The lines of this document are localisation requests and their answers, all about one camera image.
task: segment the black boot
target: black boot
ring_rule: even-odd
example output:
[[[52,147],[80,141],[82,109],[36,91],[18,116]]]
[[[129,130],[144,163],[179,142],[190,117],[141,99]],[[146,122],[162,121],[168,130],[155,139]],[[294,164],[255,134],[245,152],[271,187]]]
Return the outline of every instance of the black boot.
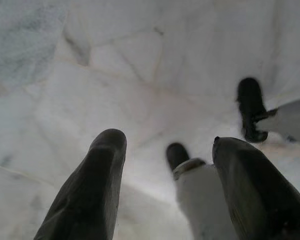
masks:
[[[268,132],[256,129],[256,117],[266,114],[259,83],[254,78],[243,79],[238,86],[237,101],[242,117],[242,134],[250,143],[267,139]]]
[[[177,166],[190,159],[185,147],[178,142],[170,144],[165,153],[172,172]]]

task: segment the foot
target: foot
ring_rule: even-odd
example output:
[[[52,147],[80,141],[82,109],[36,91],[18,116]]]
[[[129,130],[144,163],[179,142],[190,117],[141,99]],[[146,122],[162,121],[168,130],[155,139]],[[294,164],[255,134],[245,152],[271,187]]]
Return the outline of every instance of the foot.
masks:
[[[267,139],[268,132],[256,129],[256,116],[267,111],[262,100],[259,83],[254,78],[243,79],[238,86],[237,101],[242,117],[242,134],[250,143],[260,143]]]
[[[166,159],[169,163],[170,169],[173,172],[176,167],[185,161],[189,160],[190,157],[188,155],[185,147],[178,142],[170,144],[166,149]]]

